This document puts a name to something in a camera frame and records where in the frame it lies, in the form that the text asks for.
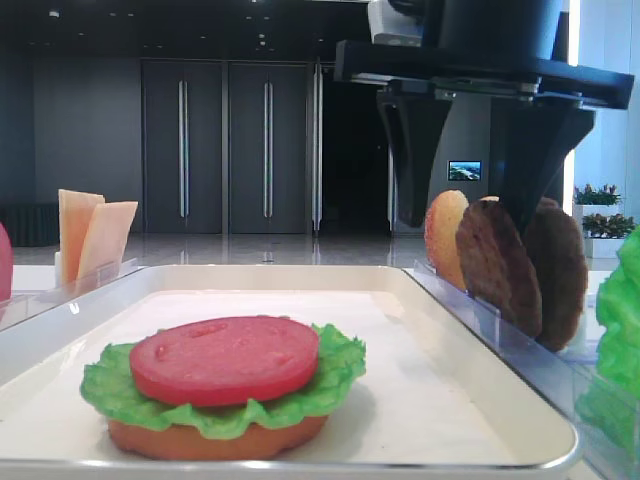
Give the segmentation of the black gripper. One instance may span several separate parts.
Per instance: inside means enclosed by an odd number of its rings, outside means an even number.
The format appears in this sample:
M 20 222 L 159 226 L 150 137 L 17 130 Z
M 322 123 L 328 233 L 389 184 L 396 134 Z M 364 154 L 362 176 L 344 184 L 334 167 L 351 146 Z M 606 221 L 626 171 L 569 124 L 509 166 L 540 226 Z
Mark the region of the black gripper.
M 605 109 L 629 105 L 633 75 L 554 59 L 567 17 L 561 1 L 371 1 L 367 16 L 370 40 L 338 42 L 334 78 L 388 83 L 376 102 L 393 156 L 397 215 L 412 228 L 424 220 L 452 102 L 409 81 Z M 499 197 L 524 233 L 566 156 L 593 129 L 595 112 L 566 100 L 512 100 L 500 117 Z

